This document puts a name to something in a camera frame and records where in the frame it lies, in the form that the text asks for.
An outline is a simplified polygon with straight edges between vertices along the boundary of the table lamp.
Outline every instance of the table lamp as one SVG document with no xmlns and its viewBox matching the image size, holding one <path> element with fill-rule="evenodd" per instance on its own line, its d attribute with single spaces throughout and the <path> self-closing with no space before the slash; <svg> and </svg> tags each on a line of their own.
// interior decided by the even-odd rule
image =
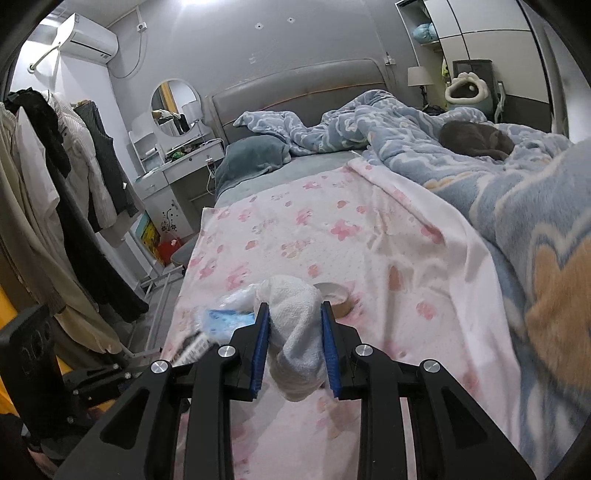
<svg viewBox="0 0 591 480">
<path fill-rule="evenodd" d="M 199 125 L 199 121 L 203 119 L 203 111 L 201 110 L 201 102 L 199 100 L 194 100 L 189 102 L 181 108 L 183 111 L 183 115 L 187 119 L 187 123 L 197 124 L 197 128 L 199 129 L 199 134 L 203 138 L 203 132 L 201 132 L 201 125 Z"/>
<path fill-rule="evenodd" d="M 427 90 L 425 85 L 433 85 L 433 80 L 425 67 L 409 67 L 408 68 L 408 86 L 421 87 L 421 94 L 423 95 L 423 107 L 428 105 Z"/>
</svg>

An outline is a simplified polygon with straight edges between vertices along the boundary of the dresser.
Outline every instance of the dresser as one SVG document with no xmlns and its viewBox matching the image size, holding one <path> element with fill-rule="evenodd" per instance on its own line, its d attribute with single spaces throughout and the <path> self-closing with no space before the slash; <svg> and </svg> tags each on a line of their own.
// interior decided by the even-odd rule
<svg viewBox="0 0 591 480">
<path fill-rule="evenodd" d="M 135 191 L 160 232 L 181 239 L 200 230 L 204 207 L 213 207 L 215 183 L 207 164 L 224 158 L 222 140 L 216 139 L 197 150 L 156 168 L 135 182 Z"/>
</svg>

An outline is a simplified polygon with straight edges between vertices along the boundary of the pink floral bedsheet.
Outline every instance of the pink floral bedsheet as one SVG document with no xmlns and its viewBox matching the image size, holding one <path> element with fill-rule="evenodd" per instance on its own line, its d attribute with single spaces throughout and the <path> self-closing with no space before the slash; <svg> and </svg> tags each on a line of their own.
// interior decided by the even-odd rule
<svg viewBox="0 0 591 480">
<path fill-rule="evenodd" d="M 392 359 L 440 360 L 518 445 L 519 367 L 492 259 L 446 202 L 356 158 L 204 210 L 163 358 L 199 308 L 275 274 L 345 285 L 355 308 L 340 322 Z M 265 376 L 256 402 L 232 405 L 236 479 L 355 479 L 360 410 L 322 389 L 289 403 Z"/>
</svg>

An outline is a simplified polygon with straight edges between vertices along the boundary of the white wall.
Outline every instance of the white wall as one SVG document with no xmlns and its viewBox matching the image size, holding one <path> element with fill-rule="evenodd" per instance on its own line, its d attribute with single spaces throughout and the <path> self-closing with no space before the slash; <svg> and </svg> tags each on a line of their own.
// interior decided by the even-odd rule
<svg viewBox="0 0 591 480">
<path fill-rule="evenodd" d="M 180 80 L 170 80 L 168 86 L 173 94 L 174 103 L 177 104 L 179 113 L 183 113 L 183 105 L 196 100 L 195 94 L 186 83 Z"/>
<path fill-rule="evenodd" d="M 421 105 L 419 89 L 407 87 L 407 69 L 417 60 L 395 0 L 147 0 L 139 8 L 148 25 L 143 34 L 135 12 L 110 27 L 119 39 L 113 75 L 132 72 L 141 52 L 133 73 L 111 77 L 128 127 L 171 78 L 203 100 L 246 80 L 346 59 L 375 59 L 396 97 Z M 388 70 L 386 51 L 396 61 Z M 194 136 L 156 135 L 165 150 Z"/>
<path fill-rule="evenodd" d="M 17 61 L 11 90 L 29 87 L 39 91 L 49 89 L 62 93 L 69 102 L 85 99 L 94 101 L 105 131 L 113 137 L 117 158 L 129 179 L 134 181 L 142 171 L 136 166 L 137 160 L 134 162 L 127 150 L 129 136 L 115 100 L 107 67 L 52 52 L 33 74 L 29 73 L 28 65 L 37 61 L 48 48 L 43 43 L 25 42 Z"/>
</svg>

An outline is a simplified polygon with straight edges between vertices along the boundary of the pillow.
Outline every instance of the pillow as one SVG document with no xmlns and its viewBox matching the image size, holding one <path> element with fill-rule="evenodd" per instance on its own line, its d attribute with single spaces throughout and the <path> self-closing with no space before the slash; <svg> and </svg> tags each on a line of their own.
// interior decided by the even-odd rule
<svg viewBox="0 0 591 480">
<path fill-rule="evenodd" d="M 272 135 L 247 137 L 228 145 L 216 170 L 216 200 L 227 189 L 278 170 L 290 160 L 289 145 Z"/>
</svg>

